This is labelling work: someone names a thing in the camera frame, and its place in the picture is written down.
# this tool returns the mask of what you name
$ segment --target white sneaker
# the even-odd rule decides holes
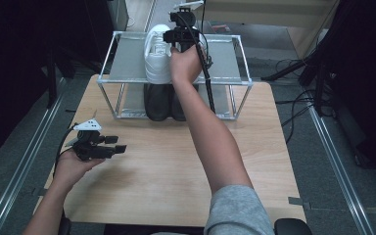
[[[170,83],[170,44],[164,42],[164,32],[170,30],[165,24],[155,25],[145,40],[146,78],[153,84]]]

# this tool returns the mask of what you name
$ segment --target hand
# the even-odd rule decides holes
[[[83,162],[73,150],[67,150],[59,158],[52,184],[69,191],[84,176],[85,172],[103,161],[104,159],[93,159]]]
[[[195,45],[183,53],[174,47],[170,49],[170,52],[172,53],[170,57],[172,83],[188,81],[192,84],[202,69]]]

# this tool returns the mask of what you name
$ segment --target gripper camera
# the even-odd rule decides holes
[[[82,124],[75,125],[74,130],[78,130],[77,137],[67,143],[71,146],[78,157],[87,161],[90,159],[110,159],[114,154],[122,154],[126,150],[126,145],[115,145],[114,147],[98,146],[99,144],[116,144],[117,136],[100,135],[102,126],[95,118]]]

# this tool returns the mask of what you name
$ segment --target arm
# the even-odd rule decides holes
[[[187,118],[212,193],[233,184],[253,187],[231,132],[192,86],[201,72],[195,46],[184,53],[172,48],[170,70],[173,87]]]
[[[75,152],[65,151],[60,156],[53,182],[23,234],[58,234],[68,192],[86,171],[102,161],[82,162]]]

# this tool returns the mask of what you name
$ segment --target person's right hand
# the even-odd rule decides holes
[[[181,53],[178,49],[170,49],[170,74],[173,84],[189,82],[192,84],[201,72],[201,63],[198,58],[197,48],[192,46],[190,49]]]

